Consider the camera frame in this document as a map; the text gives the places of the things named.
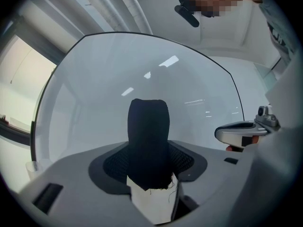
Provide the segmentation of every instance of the white ceiling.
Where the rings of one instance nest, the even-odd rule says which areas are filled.
[[[141,32],[132,16],[133,8],[123,0],[108,1],[104,5],[101,0],[27,0],[19,14],[64,52],[87,34],[125,31],[123,27]],[[178,0],[137,1],[154,35],[208,56],[245,59],[268,67],[278,57],[265,18],[251,1],[239,3],[221,17],[207,18],[196,13],[198,28],[175,12]]]

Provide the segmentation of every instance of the person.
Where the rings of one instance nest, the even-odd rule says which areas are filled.
[[[225,11],[226,7],[236,6],[238,1],[242,0],[189,0],[195,4],[195,11],[212,12],[219,14]],[[270,31],[270,37],[273,45],[279,51],[282,60],[286,65],[289,64],[295,51],[299,46],[299,39],[297,38],[290,22],[286,15],[275,3],[274,0],[251,0],[257,3],[260,10],[264,14],[267,25]],[[252,141],[257,143],[258,136],[254,136]],[[241,151],[241,149],[228,146],[227,151]]]

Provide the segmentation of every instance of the black fabric cover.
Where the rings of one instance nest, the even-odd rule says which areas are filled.
[[[144,190],[167,189],[194,159],[168,144],[169,112],[162,100],[134,99],[128,120],[129,144],[105,160],[106,174],[125,183],[127,176]]]

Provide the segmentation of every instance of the white plastic panel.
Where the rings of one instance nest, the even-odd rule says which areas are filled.
[[[169,108],[169,140],[225,149],[214,137],[242,121],[228,72],[180,44],[138,34],[83,38],[58,66],[36,121],[36,158],[64,156],[127,141],[133,99],[162,99]]]

